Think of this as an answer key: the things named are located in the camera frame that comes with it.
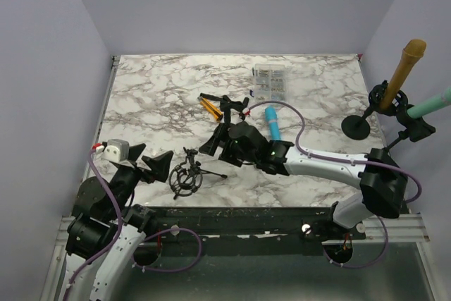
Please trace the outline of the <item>black clip microphone stand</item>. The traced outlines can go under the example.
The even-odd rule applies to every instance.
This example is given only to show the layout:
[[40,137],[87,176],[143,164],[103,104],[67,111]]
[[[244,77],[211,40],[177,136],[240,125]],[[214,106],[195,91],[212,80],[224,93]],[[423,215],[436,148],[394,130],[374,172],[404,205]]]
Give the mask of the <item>black clip microphone stand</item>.
[[249,104],[249,98],[245,97],[243,101],[233,101],[227,95],[220,99],[220,110],[223,112],[223,122],[219,124],[218,130],[220,132],[227,130],[231,126],[231,111],[235,110],[239,113],[242,121],[245,120],[245,113],[243,112]]

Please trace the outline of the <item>black tripod shock-mount stand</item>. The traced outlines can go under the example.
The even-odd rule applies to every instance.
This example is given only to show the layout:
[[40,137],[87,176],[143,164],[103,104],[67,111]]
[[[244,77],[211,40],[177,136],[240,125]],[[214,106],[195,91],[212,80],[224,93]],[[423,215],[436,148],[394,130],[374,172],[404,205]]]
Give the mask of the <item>black tripod shock-mount stand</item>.
[[196,149],[183,148],[185,160],[176,165],[169,174],[168,183],[176,200],[179,197],[189,197],[202,186],[204,174],[219,176],[226,179],[226,174],[208,171],[195,159],[199,153]]

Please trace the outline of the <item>blue toy microphone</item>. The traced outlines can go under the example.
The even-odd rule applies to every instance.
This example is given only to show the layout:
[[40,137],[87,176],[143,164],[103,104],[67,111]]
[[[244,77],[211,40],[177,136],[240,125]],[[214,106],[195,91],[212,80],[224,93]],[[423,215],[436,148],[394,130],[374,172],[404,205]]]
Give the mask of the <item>blue toy microphone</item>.
[[276,110],[272,106],[265,108],[265,119],[268,124],[272,140],[281,140]]

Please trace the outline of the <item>black round-base shock-mount stand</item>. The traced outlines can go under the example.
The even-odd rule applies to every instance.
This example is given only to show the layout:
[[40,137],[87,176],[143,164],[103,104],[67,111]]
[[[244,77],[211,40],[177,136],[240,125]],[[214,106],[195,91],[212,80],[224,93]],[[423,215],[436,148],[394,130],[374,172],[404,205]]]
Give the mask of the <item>black round-base shock-mount stand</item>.
[[353,140],[364,140],[370,134],[370,125],[367,118],[373,113],[379,113],[385,116],[395,116],[400,106],[408,104],[407,95],[399,90],[393,99],[393,102],[387,109],[382,109],[380,103],[388,88],[388,81],[384,80],[381,84],[376,85],[369,92],[369,106],[366,108],[362,116],[350,115],[341,123],[341,129],[344,134]]

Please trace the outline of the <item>gold microphone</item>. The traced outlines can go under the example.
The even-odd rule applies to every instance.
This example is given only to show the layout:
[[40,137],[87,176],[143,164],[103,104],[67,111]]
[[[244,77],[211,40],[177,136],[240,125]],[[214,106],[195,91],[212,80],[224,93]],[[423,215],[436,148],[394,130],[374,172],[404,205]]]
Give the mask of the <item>gold microphone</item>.
[[422,39],[410,40],[402,50],[400,62],[391,77],[384,97],[380,102],[380,108],[386,110],[393,102],[396,94],[411,73],[415,64],[424,56],[427,43]]

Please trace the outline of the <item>green microphone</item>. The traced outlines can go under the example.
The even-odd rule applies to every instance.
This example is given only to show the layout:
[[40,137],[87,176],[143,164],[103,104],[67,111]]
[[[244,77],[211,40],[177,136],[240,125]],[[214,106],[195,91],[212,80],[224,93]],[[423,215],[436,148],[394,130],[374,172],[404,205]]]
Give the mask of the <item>green microphone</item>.
[[425,115],[438,111],[450,105],[451,87],[443,90],[442,93],[437,94],[429,99],[407,109],[407,115],[410,118],[422,118]]

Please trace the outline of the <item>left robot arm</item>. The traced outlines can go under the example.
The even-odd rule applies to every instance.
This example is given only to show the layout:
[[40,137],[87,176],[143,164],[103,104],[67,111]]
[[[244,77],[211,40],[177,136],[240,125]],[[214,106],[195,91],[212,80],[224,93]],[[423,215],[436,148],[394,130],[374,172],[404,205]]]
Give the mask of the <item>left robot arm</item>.
[[109,140],[89,151],[94,176],[82,182],[73,207],[59,300],[110,300],[138,245],[158,231],[156,211],[127,202],[138,183],[167,181],[173,152],[151,158],[145,147]]

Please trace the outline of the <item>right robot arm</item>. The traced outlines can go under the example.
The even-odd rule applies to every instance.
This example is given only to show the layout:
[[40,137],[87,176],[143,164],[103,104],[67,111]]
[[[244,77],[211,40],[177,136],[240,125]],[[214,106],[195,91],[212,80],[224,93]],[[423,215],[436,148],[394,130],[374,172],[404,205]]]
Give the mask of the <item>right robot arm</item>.
[[249,162],[271,175],[313,176],[358,189],[358,193],[331,208],[324,221],[326,234],[334,239],[370,216],[396,219],[401,214],[407,174],[384,149],[367,154],[301,151],[287,141],[267,140],[254,126],[240,122],[220,123],[199,152],[240,167]]

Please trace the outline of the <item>yellow utility knife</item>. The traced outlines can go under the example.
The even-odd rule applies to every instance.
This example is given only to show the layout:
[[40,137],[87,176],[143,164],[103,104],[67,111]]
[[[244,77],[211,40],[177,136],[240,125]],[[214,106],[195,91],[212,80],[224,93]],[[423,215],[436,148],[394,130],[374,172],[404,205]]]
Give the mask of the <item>yellow utility knife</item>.
[[222,112],[214,106],[208,99],[199,97],[199,103],[214,117],[217,122],[220,122],[223,118]]

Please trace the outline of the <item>clear plastic screw box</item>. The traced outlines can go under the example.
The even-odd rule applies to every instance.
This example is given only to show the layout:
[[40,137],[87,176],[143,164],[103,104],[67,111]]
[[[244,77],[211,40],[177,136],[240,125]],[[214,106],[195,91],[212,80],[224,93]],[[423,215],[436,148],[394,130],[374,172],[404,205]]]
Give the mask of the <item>clear plastic screw box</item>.
[[252,69],[254,89],[252,96],[257,102],[287,100],[286,67],[278,64],[255,64]]

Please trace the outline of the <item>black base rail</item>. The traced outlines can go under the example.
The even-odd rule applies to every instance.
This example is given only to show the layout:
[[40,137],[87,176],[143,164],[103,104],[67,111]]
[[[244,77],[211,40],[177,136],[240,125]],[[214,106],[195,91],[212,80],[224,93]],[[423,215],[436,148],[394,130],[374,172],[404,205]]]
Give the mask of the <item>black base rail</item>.
[[124,231],[131,226],[145,238],[139,254],[167,257],[320,256],[324,250],[347,257],[344,244],[367,240],[378,219],[359,220],[346,230],[331,223],[325,207],[143,207],[123,212]]

